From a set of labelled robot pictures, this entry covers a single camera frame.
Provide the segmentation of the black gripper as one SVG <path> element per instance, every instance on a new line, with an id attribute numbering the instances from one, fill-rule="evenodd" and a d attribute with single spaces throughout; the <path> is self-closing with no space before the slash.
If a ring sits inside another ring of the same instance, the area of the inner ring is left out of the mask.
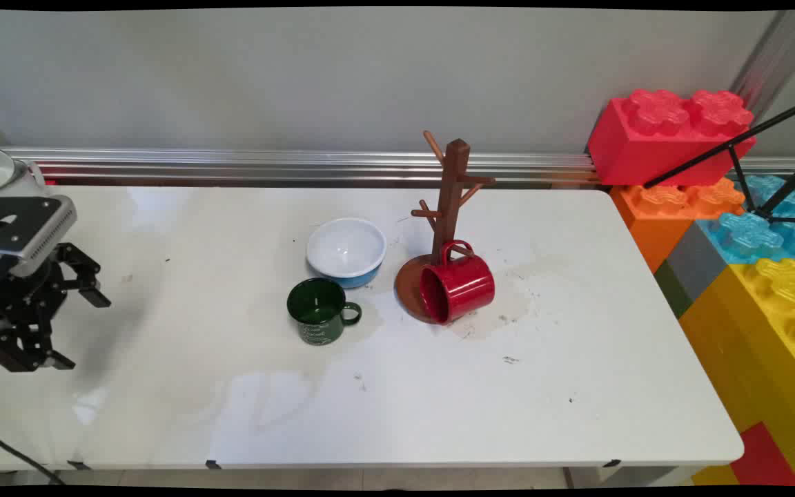
<path id="1" fill-rule="evenodd" d="M 75 362 L 52 345 L 52 321 L 68 291 L 76 290 L 95 308 L 112 305 L 97 279 L 100 264 L 72 243 L 58 244 L 28 276 L 10 272 L 17 264 L 15 257 L 0 257 L 0 365 L 21 373 L 72 370 Z M 62 264 L 72 269 L 74 279 L 66 280 Z"/>

